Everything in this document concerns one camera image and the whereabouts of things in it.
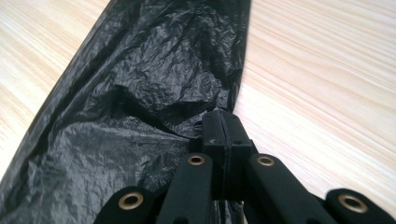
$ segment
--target plastic bag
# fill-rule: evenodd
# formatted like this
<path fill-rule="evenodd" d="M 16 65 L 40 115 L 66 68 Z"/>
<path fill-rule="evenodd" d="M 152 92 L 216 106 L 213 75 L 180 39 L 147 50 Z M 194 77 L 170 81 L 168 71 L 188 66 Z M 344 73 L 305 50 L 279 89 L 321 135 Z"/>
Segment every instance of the plastic bag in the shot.
<path fill-rule="evenodd" d="M 111 1 L 0 184 L 1 223 L 93 223 L 127 186 L 172 180 L 202 115 L 233 110 L 249 1 Z M 213 223 L 240 216 L 216 203 Z"/>

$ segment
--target black plastic bag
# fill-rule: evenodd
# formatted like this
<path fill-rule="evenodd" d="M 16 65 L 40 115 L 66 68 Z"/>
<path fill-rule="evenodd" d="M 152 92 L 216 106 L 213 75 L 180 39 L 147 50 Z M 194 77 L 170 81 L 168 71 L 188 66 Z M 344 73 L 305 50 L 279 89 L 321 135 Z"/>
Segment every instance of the black plastic bag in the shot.
<path fill-rule="evenodd" d="M 127 186 L 171 181 L 202 115 L 233 110 L 249 1 L 111 1 L 0 184 L 1 223 L 93 223 Z M 213 223 L 239 216 L 216 203 Z"/>

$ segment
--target wooden table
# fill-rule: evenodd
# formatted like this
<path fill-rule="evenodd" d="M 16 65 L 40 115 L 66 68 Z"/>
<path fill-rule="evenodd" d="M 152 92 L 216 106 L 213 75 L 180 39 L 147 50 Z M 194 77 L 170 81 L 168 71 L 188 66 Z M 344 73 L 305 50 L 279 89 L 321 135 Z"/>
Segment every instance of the wooden table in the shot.
<path fill-rule="evenodd" d="M 0 0 L 0 176 L 108 0 Z M 235 114 L 311 192 L 396 217 L 396 2 L 253 0 Z"/>

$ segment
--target black bracket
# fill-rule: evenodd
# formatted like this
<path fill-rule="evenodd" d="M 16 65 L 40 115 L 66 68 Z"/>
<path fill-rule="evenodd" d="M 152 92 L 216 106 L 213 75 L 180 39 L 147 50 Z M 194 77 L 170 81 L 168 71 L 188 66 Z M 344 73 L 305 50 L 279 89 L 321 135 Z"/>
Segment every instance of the black bracket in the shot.
<path fill-rule="evenodd" d="M 180 160 L 170 185 L 156 192 L 122 189 L 94 223 L 210 223 L 212 200 L 243 202 L 249 224 L 396 223 L 353 190 L 332 190 L 326 200 L 310 194 L 282 161 L 258 154 L 231 113 L 204 115 L 203 139 L 191 141 L 191 152 Z"/>

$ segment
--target metal grommet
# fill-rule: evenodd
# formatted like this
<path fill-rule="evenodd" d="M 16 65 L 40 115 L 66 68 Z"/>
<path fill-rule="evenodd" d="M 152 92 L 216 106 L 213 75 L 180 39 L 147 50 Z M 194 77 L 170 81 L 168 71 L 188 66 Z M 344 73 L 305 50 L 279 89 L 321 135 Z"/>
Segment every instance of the metal grommet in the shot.
<path fill-rule="evenodd" d="M 368 210 L 367 205 L 364 202 L 352 195 L 341 194 L 338 196 L 338 202 L 340 202 L 340 204 L 345 208 L 357 213 L 365 213 Z"/>
<path fill-rule="evenodd" d="M 275 164 L 273 159 L 264 156 L 257 158 L 257 162 L 264 166 L 272 166 Z"/>
<path fill-rule="evenodd" d="M 127 203 L 126 200 L 129 198 L 135 198 L 136 201 L 134 203 Z M 119 207 L 123 210 L 131 210 L 138 207 L 143 202 L 143 195 L 137 191 L 127 193 L 119 200 Z"/>
<path fill-rule="evenodd" d="M 191 165 L 202 165 L 204 162 L 205 162 L 205 158 L 202 156 L 189 157 L 189 164 Z"/>

